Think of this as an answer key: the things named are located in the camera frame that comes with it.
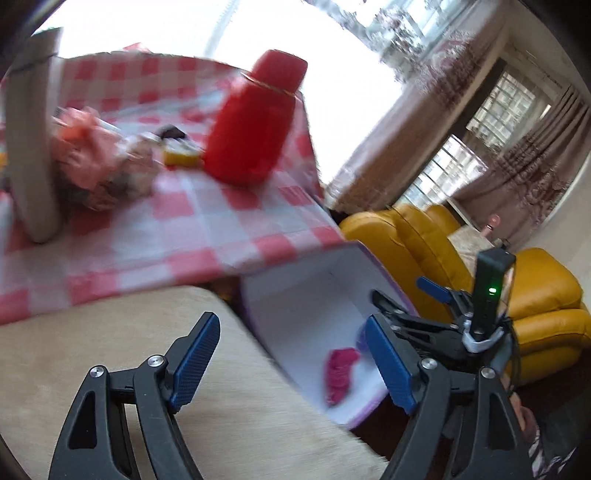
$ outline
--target pink plastic bag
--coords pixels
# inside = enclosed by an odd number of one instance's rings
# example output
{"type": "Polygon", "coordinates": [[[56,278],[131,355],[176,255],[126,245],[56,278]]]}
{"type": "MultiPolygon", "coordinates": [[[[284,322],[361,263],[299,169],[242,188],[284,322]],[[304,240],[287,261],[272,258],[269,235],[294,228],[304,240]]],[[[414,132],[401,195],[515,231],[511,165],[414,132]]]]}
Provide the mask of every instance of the pink plastic bag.
{"type": "Polygon", "coordinates": [[[123,139],[93,109],[69,108],[56,119],[52,136],[60,188],[68,201],[93,210],[149,195],[162,169],[154,144],[146,135],[123,139]]]}

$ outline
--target white box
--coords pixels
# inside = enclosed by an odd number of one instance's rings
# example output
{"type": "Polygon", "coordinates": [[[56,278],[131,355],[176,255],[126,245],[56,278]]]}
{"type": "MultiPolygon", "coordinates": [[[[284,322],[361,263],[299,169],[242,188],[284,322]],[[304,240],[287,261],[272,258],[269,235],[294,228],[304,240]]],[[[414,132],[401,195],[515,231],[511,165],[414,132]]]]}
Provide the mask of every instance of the white box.
{"type": "Polygon", "coordinates": [[[370,354],[353,367],[351,389],[326,403],[329,352],[355,347],[365,320],[378,309],[380,290],[412,314],[416,310],[380,262],[359,242],[302,255],[242,278],[246,321],[304,398],[338,425],[359,425],[384,399],[386,386],[370,354]]]}

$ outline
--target yellow sponge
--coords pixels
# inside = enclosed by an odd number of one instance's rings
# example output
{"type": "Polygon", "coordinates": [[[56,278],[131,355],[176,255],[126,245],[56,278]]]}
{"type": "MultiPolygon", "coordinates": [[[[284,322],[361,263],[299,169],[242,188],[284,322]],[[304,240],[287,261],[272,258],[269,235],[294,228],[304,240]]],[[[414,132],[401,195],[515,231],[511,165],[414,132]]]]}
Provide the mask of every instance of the yellow sponge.
{"type": "Polygon", "coordinates": [[[166,138],[162,145],[164,165],[195,168],[203,164],[203,150],[190,140],[166,138]]]}

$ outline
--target red thermos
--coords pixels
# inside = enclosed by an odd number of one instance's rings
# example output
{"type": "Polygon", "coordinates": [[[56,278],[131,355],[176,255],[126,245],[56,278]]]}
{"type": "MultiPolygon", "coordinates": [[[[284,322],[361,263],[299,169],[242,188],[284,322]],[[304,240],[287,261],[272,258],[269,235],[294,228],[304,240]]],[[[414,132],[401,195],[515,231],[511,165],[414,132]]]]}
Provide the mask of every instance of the red thermos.
{"type": "Polygon", "coordinates": [[[234,80],[207,140],[204,168],[231,185],[265,181],[279,160],[290,131],[308,63],[294,55],[269,50],[252,72],[234,80]]]}

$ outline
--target blue gripper pad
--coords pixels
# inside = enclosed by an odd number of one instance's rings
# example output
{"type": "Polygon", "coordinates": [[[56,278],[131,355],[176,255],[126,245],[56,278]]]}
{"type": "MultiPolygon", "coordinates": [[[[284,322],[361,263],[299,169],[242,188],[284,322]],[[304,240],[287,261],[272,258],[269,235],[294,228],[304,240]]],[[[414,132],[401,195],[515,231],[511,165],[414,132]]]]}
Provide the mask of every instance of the blue gripper pad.
{"type": "Polygon", "coordinates": [[[452,296],[446,288],[429,280],[426,277],[417,278],[417,288],[425,292],[427,295],[433,297],[440,303],[450,303],[452,300],[452,296]]]}
{"type": "Polygon", "coordinates": [[[168,402],[173,412],[191,403],[219,339],[220,321],[211,315],[174,373],[173,394],[168,402]]]}
{"type": "Polygon", "coordinates": [[[365,324],[365,339],[392,401],[407,415],[412,414],[418,405],[413,396],[413,378],[373,316],[365,324]]]}

